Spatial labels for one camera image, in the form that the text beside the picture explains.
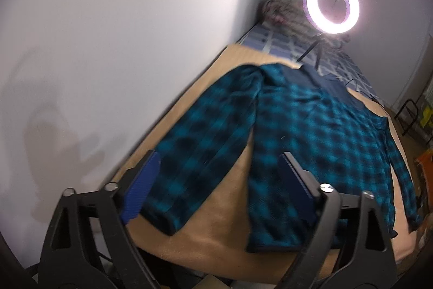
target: shirt sleeve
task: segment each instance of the shirt sleeve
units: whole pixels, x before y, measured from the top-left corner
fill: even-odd
[[[156,146],[161,168],[141,213],[160,231],[172,235],[182,228],[239,158],[262,83],[254,65],[229,71]]]
[[[387,121],[387,126],[385,129],[386,136],[386,147],[388,152],[388,157],[390,163],[394,168],[395,174],[400,185],[401,196],[403,197],[404,212],[406,213],[406,218],[408,219],[409,230],[416,230],[421,224],[421,217],[416,212],[416,196],[415,188],[411,179],[411,175],[406,167],[401,153],[395,144],[395,141],[389,130],[389,121]]]

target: blue gripper pad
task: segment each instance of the blue gripper pad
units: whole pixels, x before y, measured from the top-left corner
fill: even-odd
[[[131,219],[138,216],[147,195],[159,173],[161,158],[156,151],[148,151],[144,158],[138,162],[137,166],[126,171],[134,172],[139,168],[131,184],[123,194],[123,209],[119,215],[123,224],[127,224]]]
[[[317,219],[314,197],[298,175],[298,172],[302,173],[304,170],[297,162],[295,164],[293,165],[285,155],[280,155],[278,157],[278,174],[284,187],[289,191],[290,201],[299,217],[312,225]]]

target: ring light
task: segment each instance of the ring light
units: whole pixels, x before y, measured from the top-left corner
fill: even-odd
[[[326,19],[319,9],[318,0],[304,0],[304,12],[315,28],[329,34],[340,34],[350,30],[359,18],[359,1],[344,0],[346,3],[346,17],[340,24]]]

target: tripod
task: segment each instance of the tripod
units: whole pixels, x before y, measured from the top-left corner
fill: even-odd
[[[319,63],[320,63],[320,59],[322,57],[322,44],[321,41],[323,39],[323,32],[315,35],[315,38],[317,38],[312,44],[311,46],[308,47],[308,49],[304,52],[304,54],[302,56],[300,56],[296,61],[300,62],[302,59],[304,59],[304,57],[311,52],[311,50],[317,46],[317,59],[316,59],[316,64],[314,65],[314,68],[317,70],[319,68]]]

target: mattress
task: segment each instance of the mattress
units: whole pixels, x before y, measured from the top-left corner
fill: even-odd
[[[154,148],[210,85],[231,69],[246,63],[283,63],[293,68],[299,67],[298,63],[288,59],[264,54],[246,46],[228,46],[152,129],[118,170],[113,180],[119,180],[127,169],[134,167],[149,149]],[[363,101],[375,114],[387,116],[385,110],[377,103],[353,90],[349,92]],[[390,130],[407,164],[391,120]],[[276,284],[293,263],[297,253],[252,254],[245,251],[250,231],[247,215],[247,178],[252,157],[251,137],[235,165],[183,228],[173,236],[168,236],[139,215],[127,226],[135,244],[148,253],[190,269],[235,280]],[[398,180],[392,168],[391,173],[396,208],[394,229],[398,232],[398,236],[392,239],[392,244],[396,260],[401,260],[414,250],[416,233],[409,234]],[[321,277],[332,271],[337,255],[338,250],[330,252],[321,270]]]
[[[257,24],[240,39],[239,44],[260,52],[296,61],[311,43],[300,41],[294,35],[285,36]],[[316,51],[312,50],[302,59],[302,62],[314,65],[316,58]],[[383,105],[382,100],[377,96],[361,70],[343,51],[336,51],[325,47],[317,71],[322,76],[327,74],[336,76],[341,82],[346,84],[346,87],[360,92],[368,98],[373,97]]]

